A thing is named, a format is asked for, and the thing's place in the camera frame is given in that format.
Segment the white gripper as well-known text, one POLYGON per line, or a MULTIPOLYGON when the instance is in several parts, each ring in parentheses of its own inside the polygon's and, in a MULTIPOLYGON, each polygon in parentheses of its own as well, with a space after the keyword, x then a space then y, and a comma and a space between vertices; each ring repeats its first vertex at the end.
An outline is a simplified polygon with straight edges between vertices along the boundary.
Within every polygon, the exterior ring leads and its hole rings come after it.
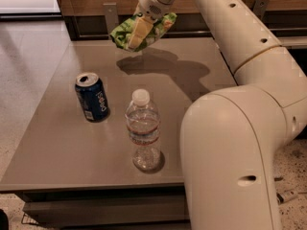
POLYGON ((138 0, 135 14, 145 16, 136 19, 133 31, 128 41, 128 47, 137 49, 154 26, 154 20, 162 18, 169 12, 175 0, 138 0))

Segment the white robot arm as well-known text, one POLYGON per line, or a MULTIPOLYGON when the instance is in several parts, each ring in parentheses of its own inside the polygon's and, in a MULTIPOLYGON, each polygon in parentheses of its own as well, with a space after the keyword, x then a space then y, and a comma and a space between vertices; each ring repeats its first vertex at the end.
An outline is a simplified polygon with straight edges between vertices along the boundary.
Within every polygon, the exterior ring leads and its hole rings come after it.
MULTIPOLYGON (((175 0, 138 0, 136 48, 175 0)), ((237 84, 197 99, 180 131, 192 230, 281 230, 277 149, 307 125, 307 78, 242 0, 194 0, 237 84)))

